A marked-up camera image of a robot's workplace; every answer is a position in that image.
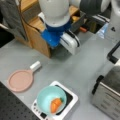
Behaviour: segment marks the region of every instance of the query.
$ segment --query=stove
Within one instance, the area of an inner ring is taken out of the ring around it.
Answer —
[[[67,103],[64,109],[54,116],[47,116],[46,114],[42,113],[37,107],[37,99],[32,104],[31,109],[40,120],[64,120],[65,116],[70,112],[70,110],[78,102],[78,96],[57,81],[54,81],[53,83],[51,83],[50,86],[60,87],[66,93]]]

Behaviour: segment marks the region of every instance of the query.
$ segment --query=gray countertop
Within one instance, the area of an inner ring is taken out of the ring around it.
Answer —
[[[13,40],[0,49],[0,80],[7,85],[11,73],[40,61],[42,68],[34,73],[34,83],[23,93],[14,93],[29,108],[38,92],[53,81],[59,81],[74,91],[80,105],[74,109],[68,120],[111,120],[107,115],[91,104],[91,91],[99,75],[106,75],[113,67],[107,59],[107,53],[114,44],[92,33],[78,34],[82,47],[74,56],[59,47],[51,59]]]

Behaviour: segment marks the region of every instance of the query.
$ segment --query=toy frying pan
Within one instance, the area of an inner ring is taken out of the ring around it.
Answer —
[[[14,92],[23,92],[33,83],[33,73],[41,67],[39,61],[30,66],[30,70],[19,70],[14,72],[8,79],[8,87]]]

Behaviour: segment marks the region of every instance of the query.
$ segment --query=frying pan handle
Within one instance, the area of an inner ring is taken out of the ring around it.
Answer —
[[[40,61],[35,62],[33,65],[30,66],[30,69],[35,72],[37,69],[41,67]]]

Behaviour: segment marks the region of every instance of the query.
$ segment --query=green bowl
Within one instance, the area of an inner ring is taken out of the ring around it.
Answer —
[[[37,96],[37,106],[43,113],[47,115],[53,115],[51,113],[50,106],[51,106],[51,102],[56,98],[60,98],[63,101],[62,105],[55,113],[57,114],[63,110],[67,102],[67,97],[65,92],[57,86],[48,86],[42,89]]]

